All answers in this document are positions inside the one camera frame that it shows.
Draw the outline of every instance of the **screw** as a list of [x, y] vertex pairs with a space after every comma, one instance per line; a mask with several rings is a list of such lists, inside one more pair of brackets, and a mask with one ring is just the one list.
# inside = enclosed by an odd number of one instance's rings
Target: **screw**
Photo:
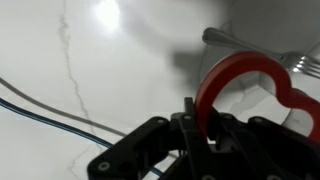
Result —
[[201, 180], [216, 180], [216, 179], [211, 175], [204, 175], [202, 176]]
[[189, 119], [191, 119], [191, 116], [185, 115], [185, 116], [184, 116], [184, 119], [188, 119], [188, 120], [189, 120]]
[[259, 118], [259, 117], [255, 117], [255, 118], [254, 118], [254, 121], [256, 121], [257, 123], [262, 123], [262, 119]]
[[225, 119], [233, 119], [232, 115], [230, 115], [230, 114], [224, 114], [223, 117]]
[[267, 177], [267, 180], [282, 180], [282, 179], [279, 176], [271, 174]]
[[98, 166], [99, 171], [107, 171], [109, 168], [110, 168], [109, 162], [102, 162]]
[[163, 119], [158, 119], [157, 122], [158, 123], [164, 123], [164, 120]]

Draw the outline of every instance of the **blue wire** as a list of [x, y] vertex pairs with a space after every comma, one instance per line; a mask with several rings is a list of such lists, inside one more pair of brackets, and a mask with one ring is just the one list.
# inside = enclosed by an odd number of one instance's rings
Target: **blue wire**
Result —
[[[13, 112], [15, 112], [17, 114], [20, 114], [22, 116], [28, 117], [30, 119], [33, 119], [33, 120], [36, 120], [36, 121], [39, 121], [39, 122], [54, 126], [56, 128], [63, 129], [65, 131], [68, 131], [68, 132], [71, 132], [71, 133], [74, 133], [74, 134], [79, 135], [79, 136], [81, 136], [83, 138], [86, 138], [86, 139], [89, 139], [89, 140], [91, 140], [93, 142], [96, 142], [97, 144], [100, 144], [100, 145], [102, 145], [104, 147], [110, 148], [111, 146], [113, 146], [113, 144], [111, 144], [110, 142], [108, 142], [106, 140], [103, 140], [103, 139], [101, 139], [101, 138], [99, 138], [97, 136], [94, 136], [94, 135], [92, 135], [90, 133], [82, 131], [82, 130], [80, 130], [78, 128], [69, 126], [67, 124], [63, 124], [61, 122], [58, 122], [58, 121], [55, 121], [55, 120], [40, 116], [38, 114], [32, 113], [30, 111], [27, 111], [25, 109], [22, 109], [22, 108], [20, 108], [18, 106], [15, 106], [15, 105], [3, 100], [2, 98], [0, 98], [0, 106], [4, 107], [4, 108], [6, 108], [6, 109], [8, 109], [10, 111], [13, 111]], [[162, 172], [157, 168], [152, 168], [151, 172], [153, 172], [154, 174], [156, 174], [158, 176], [162, 175]]]

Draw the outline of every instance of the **red ring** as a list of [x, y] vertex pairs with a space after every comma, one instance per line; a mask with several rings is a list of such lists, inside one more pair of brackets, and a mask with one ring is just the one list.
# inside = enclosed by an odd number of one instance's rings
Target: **red ring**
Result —
[[198, 126], [207, 136], [207, 123], [210, 109], [216, 97], [235, 77], [251, 71], [269, 75], [275, 84], [275, 96], [285, 107], [301, 109], [308, 112], [313, 119], [313, 128], [309, 138], [320, 143], [320, 103], [302, 91], [292, 88], [288, 73], [280, 64], [257, 52], [240, 52], [218, 63], [202, 83], [195, 101]]

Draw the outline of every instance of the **white marble surface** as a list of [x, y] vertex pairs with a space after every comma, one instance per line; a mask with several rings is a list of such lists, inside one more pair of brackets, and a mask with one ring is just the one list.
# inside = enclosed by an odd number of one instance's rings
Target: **white marble surface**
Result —
[[[299, 1], [294, 2], [295, 7], [299, 6]], [[275, 42], [282, 37], [277, 34], [277, 28], [270, 34], [257, 31], [258, 27], [270, 30], [277, 23], [281, 25], [278, 29], [287, 30], [289, 25], [281, 24], [286, 19], [277, 19], [280, 10], [272, 14], [263, 8], [272, 9], [272, 3], [279, 8], [284, 5], [275, 0], [270, 4], [253, 0], [3, 0], [0, 2], [0, 96], [114, 143], [121, 138], [119, 132], [117, 135], [79, 121], [88, 119], [129, 133], [152, 116], [169, 118], [173, 112], [182, 111], [183, 98], [195, 96], [207, 68], [233, 51], [220, 49], [220, 54], [210, 56], [213, 61], [207, 61], [206, 45], [201, 40], [205, 28], [228, 31], [232, 25], [231, 32], [242, 40], [254, 44], [268, 40], [264, 47], [279, 52], [305, 50], [319, 40], [319, 27], [311, 17], [309, 23], [302, 24], [309, 31], [299, 34], [299, 29], [295, 29], [286, 34], [291, 40], [287, 44], [292, 46], [285, 44], [285, 37], [281, 43]], [[248, 4], [253, 4], [255, 10], [247, 11]], [[320, 12], [312, 5], [303, 8], [314, 15]], [[285, 17], [302, 18], [292, 9], [288, 6], [281, 12]], [[250, 23], [254, 22], [260, 24], [252, 26]], [[245, 102], [251, 104], [246, 109], [251, 109], [251, 113], [268, 115], [261, 109], [270, 106], [272, 97], [256, 90], [250, 84], [251, 78], [247, 76], [243, 82], [229, 87], [230, 91], [220, 97], [221, 110], [244, 118], [248, 114], [239, 107]], [[8, 85], [5, 87], [4, 80], [29, 96], [29, 100], [8, 89]], [[257, 98], [246, 99], [246, 94]], [[0, 179], [87, 179], [88, 162], [104, 150], [5, 109], [0, 112]], [[169, 158], [160, 168], [165, 169], [171, 161]]]

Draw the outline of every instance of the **metal fork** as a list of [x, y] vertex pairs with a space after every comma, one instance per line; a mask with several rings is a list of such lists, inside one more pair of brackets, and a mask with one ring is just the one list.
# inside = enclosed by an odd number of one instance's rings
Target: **metal fork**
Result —
[[254, 50], [261, 52], [276, 60], [285, 69], [291, 72], [302, 73], [320, 79], [320, 62], [308, 55], [304, 55], [294, 51], [283, 54], [271, 52], [233, 38], [228, 34], [214, 28], [206, 29], [202, 38], [203, 41], [211, 45], [219, 45], [233, 47], [240, 50]]

